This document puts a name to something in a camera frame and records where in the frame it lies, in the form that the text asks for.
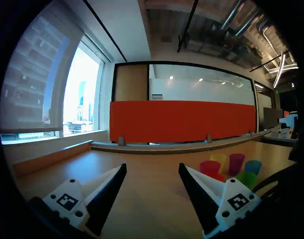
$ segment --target blue cup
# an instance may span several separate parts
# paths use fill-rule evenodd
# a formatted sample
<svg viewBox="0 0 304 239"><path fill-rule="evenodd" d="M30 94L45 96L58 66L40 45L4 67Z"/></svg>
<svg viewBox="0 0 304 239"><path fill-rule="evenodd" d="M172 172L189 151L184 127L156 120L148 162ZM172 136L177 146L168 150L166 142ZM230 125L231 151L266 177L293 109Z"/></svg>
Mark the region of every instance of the blue cup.
<svg viewBox="0 0 304 239"><path fill-rule="evenodd" d="M257 160L250 160L245 165L245 172L251 172L258 175L262 164Z"/></svg>

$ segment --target sky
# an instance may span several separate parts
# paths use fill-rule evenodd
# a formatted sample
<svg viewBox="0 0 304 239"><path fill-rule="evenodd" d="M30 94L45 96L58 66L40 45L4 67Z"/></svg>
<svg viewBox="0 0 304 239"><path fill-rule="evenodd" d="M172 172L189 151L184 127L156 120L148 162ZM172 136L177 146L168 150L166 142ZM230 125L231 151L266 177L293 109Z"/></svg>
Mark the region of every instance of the sky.
<svg viewBox="0 0 304 239"><path fill-rule="evenodd" d="M80 104L79 87L84 85L83 118L88 119L89 103L94 105L96 80L99 64L89 57L79 47L75 52L68 74L67 85L63 102L63 121L74 121L77 117L77 107Z"/></svg>

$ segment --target light fixture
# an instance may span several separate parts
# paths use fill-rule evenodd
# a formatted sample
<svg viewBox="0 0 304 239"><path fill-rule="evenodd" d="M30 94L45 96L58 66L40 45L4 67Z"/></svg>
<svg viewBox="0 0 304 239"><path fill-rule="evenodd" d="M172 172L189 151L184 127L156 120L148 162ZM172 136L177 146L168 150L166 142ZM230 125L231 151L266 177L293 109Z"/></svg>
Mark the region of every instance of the light fixture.
<svg viewBox="0 0 304 239"><path fill-rule="evenodd" d="M287 66L284 66L284 68L282 69L283 71L286 71L286 70L291 70L291 69L299 69L298 66L295 66L295 67L288 67ZM268 73L271 74L271 73L276 73L279 71L279 68L274 68L274 69L271 69Z"/></svg>
<svg viewBox="0 0 304 239"><path fill-rule="evenodd" d="M257 83L255 83L255 86L257 86L257 87L259 87L259 88L264 88L263 86L261 86L261 85L259 85L259 84L257 84Z"/></svg>
<svg viewBox="0 0 304 239"><path fill-rule="evenodd" d="M276 88L278 81L280 79L281 73L282 73L282 69L284 68L284 59L286 58L286 54L281 53L281 55L282 56L281 56L281 60L280 60L280 68L279 68L279 71L278 71L278 74L277 74L277 77L276 77L276 80L274 83L274 88Z"/></svg>

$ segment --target desk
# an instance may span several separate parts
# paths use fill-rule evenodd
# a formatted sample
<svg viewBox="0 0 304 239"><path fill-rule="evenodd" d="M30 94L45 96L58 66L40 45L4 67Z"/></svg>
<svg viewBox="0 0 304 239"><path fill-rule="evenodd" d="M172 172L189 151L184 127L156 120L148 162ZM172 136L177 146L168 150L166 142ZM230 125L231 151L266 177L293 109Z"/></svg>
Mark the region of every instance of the desk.
<svg viewBox="0 0 304 239"><path fill-rule="evenodd" d="M26 199L33 196L43 198L66 179L86 182L126 163L127 175L101 238L201 239L202 227L178 174L179 163L199 170L199 164L208 160L213 153L243 153L246 160L260 160L263 163L257 181L261 182L294 163L288 160L290 150L289 147L255 141L176 155L132 155L90 150L19 178L18 186ZM228 166L226 163L224 172L228 172Z"/></svg>

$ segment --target ceiling light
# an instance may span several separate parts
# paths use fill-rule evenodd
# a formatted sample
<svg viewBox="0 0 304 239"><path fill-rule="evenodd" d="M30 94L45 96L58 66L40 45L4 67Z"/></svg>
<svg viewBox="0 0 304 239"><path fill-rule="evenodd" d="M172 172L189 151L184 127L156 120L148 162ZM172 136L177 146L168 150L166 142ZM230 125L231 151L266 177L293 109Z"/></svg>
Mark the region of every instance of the ceiling light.
<svg viewBox="0 0 304 239"><path fill-rule="evenodd" d="M277 84L278 84L278 81L280 79L280 75L282 73L282 69L284 68L284 59L286 57L286 54L283 54L282 57L281 57L281 61L280 61L280 68L279 68L279 71L278 71L278 74L277 74L277 77L276 77L276 80L275 80L275 83L274 83L274 88L276 88Z"/></svg>
<svg viewBox="0 0 304 239"><path fill-rule="evenodd" d="M290 69L298 69L299 67L297 66L297 63L293 63L293 64L289 64L289 65L285 65L284 68L282 69L283 71L285 70L290 70ZM276 68L272 68L268 70L268 73L276 73L279 71L279 67Z"/></svg>
<svg viewBox="0 0 304 239"><path fill-rule="evenodd" d="M283 71L286 71L286 70L291 70L291 69L299 69L299 67L283 68L282 70L283 70ZM278 71L279 71L279 69L271 70L271 71L269 71L269 74L271 74L271 73L276 73L276 72L278 72Z"/></svg>
<svg viewBox="0 0 304 239"><path fill-rule="evenodd" d="M255 83L255 86L257 86L257 87L259 87L259 88L264 88L263 86L261 86L261 85L259 85L259 84L257 84L257 83Z"/></svg>

